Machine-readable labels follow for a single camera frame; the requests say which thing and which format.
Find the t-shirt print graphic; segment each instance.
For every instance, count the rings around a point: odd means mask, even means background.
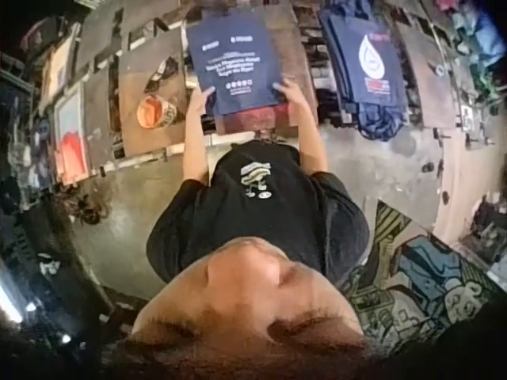
[[[257,197],[260,200],[271,198],[265,178],[271,175],[271,164],[252,162],[241,168],[241,183],[245,186],[245,195],[249,198]]]

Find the hair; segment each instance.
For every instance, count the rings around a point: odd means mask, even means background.
[[[411,342],[389,355],[370,346],[337,346],[288,349],[260,359],[210,359],[184,347],[148,347],[122,340],[81,365],[22,340],[15,330],[4,326],[0,329],[0,366],[2,376],[23,379],[503,378],[506,317],[506,304],[486,305],[474,320],[453,325],[438,339]]]

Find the pile of clothes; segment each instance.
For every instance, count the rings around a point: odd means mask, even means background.
[[[367,0],[326,0],[318,14],[337,82],[339,105],[367,139],[401,129],[406,89],[396,47]]]

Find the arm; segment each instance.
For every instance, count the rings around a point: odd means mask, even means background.
[[[319,172],[327,172],[326,151],[318,133],[311,107],[301,89],[287,79],[284,80],[283,85],[275,83],[273,87],[286,96],[290,107],[294,109],[298,123],[301,167],[309,176]]]
[[[192,93],[185,122],[185,150],[183,151],[183,181],[195,180],[208,186],[209,168],[204,146],[204,132],[200,123],[204,105],[214,87],[201,92],[199,88]]]

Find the nose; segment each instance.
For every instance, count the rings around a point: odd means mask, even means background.
[[[244,242],[218,252],[208,262],[209,287],[278,287],[280,258],[264,252],[252,242]]]

